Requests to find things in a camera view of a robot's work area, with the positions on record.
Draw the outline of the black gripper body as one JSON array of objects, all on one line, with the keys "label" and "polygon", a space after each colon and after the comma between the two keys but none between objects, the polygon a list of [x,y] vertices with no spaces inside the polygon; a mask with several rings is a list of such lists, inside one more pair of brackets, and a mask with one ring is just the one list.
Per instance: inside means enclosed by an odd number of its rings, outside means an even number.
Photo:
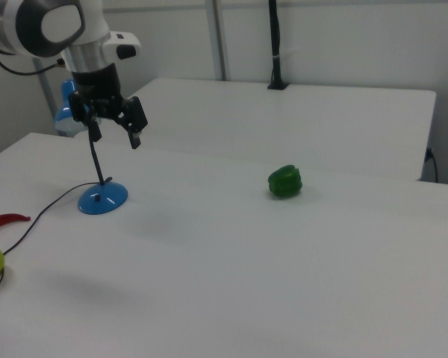
[{"label": "black gripper body", "polygon": [[94,72],[73,72],[78,93],[98,116],[118,116],[122,112],[123,97],[116,65],[113,63]]}]

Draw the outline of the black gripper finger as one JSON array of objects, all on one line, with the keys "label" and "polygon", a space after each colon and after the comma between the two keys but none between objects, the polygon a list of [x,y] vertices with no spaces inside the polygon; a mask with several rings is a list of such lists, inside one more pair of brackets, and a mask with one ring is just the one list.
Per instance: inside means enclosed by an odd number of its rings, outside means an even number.
[{"label": "black gripper finger", "polygon": [[86,104],[77,90],[72,92],[68,99],[74,121],[83,124],[88,130],[89,138],[93,142],[98,142],[102,138],[102,134],[96,120],[97,112],[93,102]]},{"label": "black gripper finger", "polygon": [[131,147],[137,149],[141,144],[141,132],[148,125],[140,99],[133,96],[124,100],[114,121],[128,134]]}]

